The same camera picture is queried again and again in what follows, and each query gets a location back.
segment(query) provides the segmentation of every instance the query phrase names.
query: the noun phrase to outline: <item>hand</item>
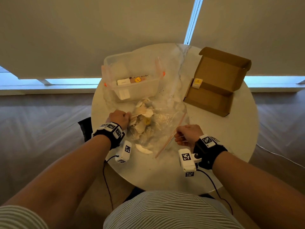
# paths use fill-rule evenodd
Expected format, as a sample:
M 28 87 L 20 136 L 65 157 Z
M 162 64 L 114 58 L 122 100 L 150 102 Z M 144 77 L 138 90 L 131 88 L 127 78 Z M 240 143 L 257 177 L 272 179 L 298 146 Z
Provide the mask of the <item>hand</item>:
M 175 142 L 181 146 L 188 146 L 193 152 L 195 142 L 199 140 L 199 137 L 203 135 L 203 132 L 199 125 L 184 125 L 177 128 L 175 134 Z
M 126 113 L 120 110 L 116 110 L 109 114 L 106 123 L 108 122 L 117 123 L 121 126 L 122 130 L 125 130 L 127 129 L 131 115 L 132 114 L 130 112 Z

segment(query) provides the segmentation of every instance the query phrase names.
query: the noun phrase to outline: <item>white marble table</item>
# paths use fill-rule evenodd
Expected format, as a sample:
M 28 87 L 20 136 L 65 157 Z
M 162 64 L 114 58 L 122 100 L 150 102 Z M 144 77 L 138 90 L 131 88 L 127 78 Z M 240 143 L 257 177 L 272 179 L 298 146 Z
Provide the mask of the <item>white marble table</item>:
M 168 43 L 150 45 L 138 50 L 150 50 L 162 58 L 166 67 L 163 83 L 171 84 L 175 76 L 180 76 L 179 94 L 182 98 L 200 61 L 200 48 Z M 103 124 L 112 111 L 106 107 L 103 88 L 105 87 L 101 80 L 92 101 L 93 130 Z M 219 139 L 230 152 L 246 162 L 249 161 L 257 141 L 259 121 L 254 99 L 244 82 L 235 92 L 231 113 L 224 118 L 189 104 L 186 104 L 186 107 L 190 124 L 198 124 L 204 133 Z M 110 151 L 107 158 L 114 154 L 114 151 Z M 112 159 L 109 164 L 128 182 L 144 190 L 174 190 L 203 194 L 214 189 L 203 173 L 196 172 L 194 177 L 185 177 L 179 165 L 177 150 L 163 151 L 155 158 L 155 154 L 143 154 L 134 147 L 128 162 L 121 164 Z M 212 171 L 207 173 L 217 188 L 222 186 Z

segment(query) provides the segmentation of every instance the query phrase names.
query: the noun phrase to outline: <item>box lid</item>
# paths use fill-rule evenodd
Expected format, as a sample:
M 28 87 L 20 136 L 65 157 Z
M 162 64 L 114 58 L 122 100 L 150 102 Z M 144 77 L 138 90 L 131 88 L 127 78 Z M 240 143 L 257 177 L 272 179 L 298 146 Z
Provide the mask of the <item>box lid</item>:
M 199 55 L 202 58 L 194 78 L 203 82 L 234 92 L 238 90 L 251 68 L 251 60 L 219 51 L 210 47 L 203 48 Z

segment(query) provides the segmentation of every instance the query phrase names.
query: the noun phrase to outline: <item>open cardboard box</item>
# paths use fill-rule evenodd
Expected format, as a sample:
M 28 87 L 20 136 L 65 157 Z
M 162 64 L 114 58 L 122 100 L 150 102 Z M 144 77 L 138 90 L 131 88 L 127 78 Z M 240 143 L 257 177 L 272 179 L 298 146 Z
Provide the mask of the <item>open cardboard box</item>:
M 202 58 L 194 78 L 203 81 L 196 89 L 192 79 L 184 102 L 225 117 L 230 114 L 234 91 L 241 87 L 251 68 L 251 60 L 210 47 L 203 48 L 199 55 Z

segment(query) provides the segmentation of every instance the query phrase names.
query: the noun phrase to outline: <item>black wristband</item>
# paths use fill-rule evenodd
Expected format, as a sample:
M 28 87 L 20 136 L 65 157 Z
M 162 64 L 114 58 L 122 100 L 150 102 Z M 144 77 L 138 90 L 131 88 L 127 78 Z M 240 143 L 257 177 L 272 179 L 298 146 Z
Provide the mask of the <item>black wristband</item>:
M 94 133 L 92 137 L 96 135 L 105 135 L 111 142 L 110 150 L 118 147 L 125 136 L 121 126 L 114 122 L 109 122 L 101 125 Z
M 204 169 L 212 169 L 216 157 L 227 149 L 214 137 L 203 135 L 195 143 L 194 153 L 202 158 L 198 165 Z

